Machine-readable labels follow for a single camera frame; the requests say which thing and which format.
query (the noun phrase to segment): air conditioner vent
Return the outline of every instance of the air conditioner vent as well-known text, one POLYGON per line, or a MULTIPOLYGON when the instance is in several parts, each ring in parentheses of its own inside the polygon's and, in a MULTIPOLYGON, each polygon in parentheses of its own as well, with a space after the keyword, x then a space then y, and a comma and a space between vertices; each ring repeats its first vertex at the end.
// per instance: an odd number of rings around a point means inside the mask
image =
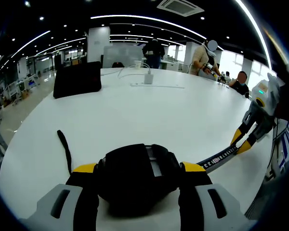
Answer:
POLYGON ((204 12, 204 9, 185 0, 164 0, 158 5, 158 8, 184 17, 204 12))

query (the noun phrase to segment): floor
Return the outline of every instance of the floor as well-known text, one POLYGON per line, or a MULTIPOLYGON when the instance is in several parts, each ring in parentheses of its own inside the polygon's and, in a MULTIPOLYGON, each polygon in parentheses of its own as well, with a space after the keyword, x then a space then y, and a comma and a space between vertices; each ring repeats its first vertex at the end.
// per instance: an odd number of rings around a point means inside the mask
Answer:
POLYGON ((40 77, 40 85, 30 89, 30 95, 16 105, 8 105, 0 111, 0 133, 9 145, 14 134, 32 110, 53 91, 55 72, 48 71, 40 77))

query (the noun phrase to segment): ceiling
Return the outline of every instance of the ceiling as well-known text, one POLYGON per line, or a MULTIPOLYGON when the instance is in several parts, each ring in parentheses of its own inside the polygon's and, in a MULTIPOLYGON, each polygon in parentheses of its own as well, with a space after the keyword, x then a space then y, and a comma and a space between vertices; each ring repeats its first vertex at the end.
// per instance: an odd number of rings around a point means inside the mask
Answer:
MULTIPOLYGON (((161 1, 29 0, 31 7, 25 6, 23 0, 0 2, 0 55, 2 55, 0 67, 19 48, 48 30, 50 33, 30 43, 15 55, 13 60, 18 60, 22 54, 32 56, 54 45, 84 38, 84 34, 88 32, 89 28, 102 24, 110 27, 111 34, 150 36, 181 44, 186 44, 187 41, 203 41, 201 37, 183 29, 147 19, 124 17, 90 19, 91 16, 110 14, 133 14, 169 21, 216 40, 219 46, 225 50, 237 53, 243 51, 247 58, 267 64, 264 50, 254 28, 234 0, 190 0, 189 2, 205 11, 189 17, 158 9, 157 6, 161 1)), ((265 9, 258 2, 250 1, 248 6, 253 10, 265 9)), ((270 23, 272 18, 270 14, 264 14, 264 16, 269 19, 270 23)), ((125 37, 115 37, 115 39, 125 39, 125 37)), ((270 40, 266 38, 266 42, 274 69, 281 59, 270 40)), ((73 47, 81 45, 86 49, 86 39, 81 40, 81 43, 75 41, 68 45, 73 47)))

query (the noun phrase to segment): person in dark clothing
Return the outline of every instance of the person in dark clothing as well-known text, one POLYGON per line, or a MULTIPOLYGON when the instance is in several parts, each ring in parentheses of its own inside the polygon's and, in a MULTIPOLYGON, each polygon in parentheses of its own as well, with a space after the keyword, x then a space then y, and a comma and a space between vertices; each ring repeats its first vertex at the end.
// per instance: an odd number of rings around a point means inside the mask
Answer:
POLYGON ((165 55, 165 50, 159 41, 152 39, 143 47, 143 53, 150 68, 159 69, 160 60, 165 55))
POLYGON ((241 95, 245 95, 245 97, 248 98, 250 90, 248 86, 245 84, 246 79, 247 79, 246 73, 244 71, 240 71, 239 74, 237 75, 237 78, 229 83, 229 86, 234 90, 236 90, 241 95))

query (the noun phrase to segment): black strap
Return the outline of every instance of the black strap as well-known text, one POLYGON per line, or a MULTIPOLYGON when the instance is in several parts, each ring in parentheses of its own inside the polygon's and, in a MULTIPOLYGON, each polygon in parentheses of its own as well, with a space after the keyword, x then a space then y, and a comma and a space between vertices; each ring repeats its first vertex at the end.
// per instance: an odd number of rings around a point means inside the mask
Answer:
POLYGON ((209 61, 208 61, 208 63, 209 64, 211 64, 212 66, 214 66, 214 64, 215 64, 215 60, 214 60, 214 57, 212 57, 212 56, 210 56, 209 55, 209 53, 208 53, 208 51, 207 51, 207 49, 206 48, 204 48, 205 50, 206 50, 206 53, 207 53, 207 55, 208 55, 208 58, 209 58, 209 61))
POLYGON ((57 134, 66 151, 67 168, 68 168, 69 174, 71 175, 72 174, 72 158, 71 158, 71 152, 69 151, 69 148, 68 148, 66 137, 64 136, 61 130, 57 130, 57 134))

